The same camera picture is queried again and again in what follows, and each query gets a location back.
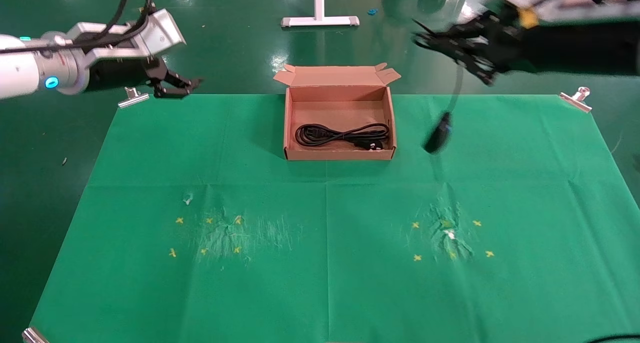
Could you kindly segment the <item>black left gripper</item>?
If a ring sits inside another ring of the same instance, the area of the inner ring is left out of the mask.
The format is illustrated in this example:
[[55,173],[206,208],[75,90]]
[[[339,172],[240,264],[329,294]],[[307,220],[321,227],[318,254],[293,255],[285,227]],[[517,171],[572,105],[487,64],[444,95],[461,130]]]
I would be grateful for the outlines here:
[[156,99],[182,100],[203,82],[201,78],[190,79],[169,70],[164,60],[157,57],[102,60],[89,68],[89,91],[138,87],[146,85],[154,77],[164,78],[165,83],[173,86],[167,88],[162,83],[154,84]]

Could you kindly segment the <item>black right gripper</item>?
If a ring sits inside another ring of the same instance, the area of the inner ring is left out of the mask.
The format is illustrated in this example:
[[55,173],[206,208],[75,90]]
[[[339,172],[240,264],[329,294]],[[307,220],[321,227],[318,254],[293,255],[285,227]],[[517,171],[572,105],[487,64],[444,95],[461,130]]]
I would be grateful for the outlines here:
[[[414,22],[423,29],[413,33],[416,46],[447,56],[486,86],[493,86],[498,71],[639,75],[638,21],[524,28],[515,15],[483,12],[444,31]],[[483,44],[470,41],[475,38],[487,39],[487,58]]]

